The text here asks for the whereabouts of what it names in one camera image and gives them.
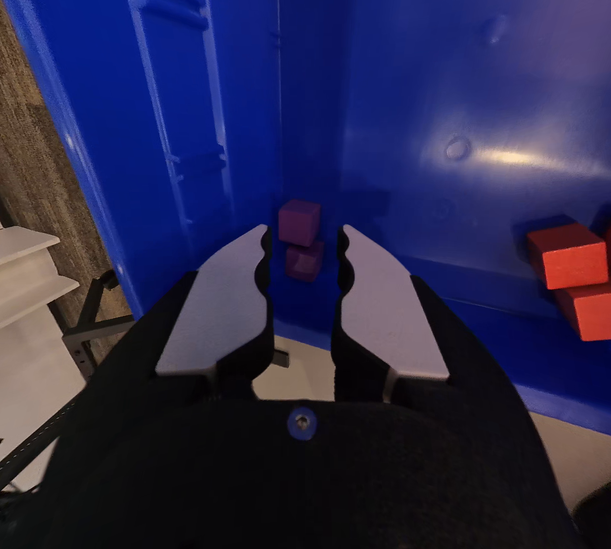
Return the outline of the blue plastic bin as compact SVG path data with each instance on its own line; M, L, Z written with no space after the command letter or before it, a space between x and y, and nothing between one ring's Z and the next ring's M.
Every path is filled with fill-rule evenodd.
M531 230L610 226L610 0L4 0L126 300L292 199L325 260L279 334L328 348L354 226L422 277L528 408L610 434L610 341L582 342Z

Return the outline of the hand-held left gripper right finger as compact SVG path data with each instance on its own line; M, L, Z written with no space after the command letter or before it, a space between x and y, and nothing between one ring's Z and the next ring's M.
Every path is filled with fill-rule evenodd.
M390 403L403 378L446 381L446 362L403 264L348 224L338 230L337 258L335 400Z

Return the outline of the black mesh chair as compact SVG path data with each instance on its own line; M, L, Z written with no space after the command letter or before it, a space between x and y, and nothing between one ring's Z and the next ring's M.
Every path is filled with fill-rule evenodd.
M610 548L610 482L581 500L572 519L587 548Z

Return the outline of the purple wooden cube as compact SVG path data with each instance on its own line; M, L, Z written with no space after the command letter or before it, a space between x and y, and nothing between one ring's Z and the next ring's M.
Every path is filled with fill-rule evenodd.
M290 200L278 212L278 238L281 242L310 247L320 230L321 205L316 202Z
M319 240L309 247L289 245L285 257L286 276L306 283L314 282L323 264L324 251L325 244Z

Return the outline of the white layered panels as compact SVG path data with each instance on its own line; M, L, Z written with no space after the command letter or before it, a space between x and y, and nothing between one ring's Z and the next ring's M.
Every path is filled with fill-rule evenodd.
M59 242L20 226L1 228L1 328L80 286L57 270L49 249Z

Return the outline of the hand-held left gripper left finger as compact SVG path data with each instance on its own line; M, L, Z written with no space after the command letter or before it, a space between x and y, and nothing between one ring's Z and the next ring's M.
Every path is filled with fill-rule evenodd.
M253 381L274 356L271 255L271 228L260 224L200 266L158 376L201 376L212 398L257 400Z

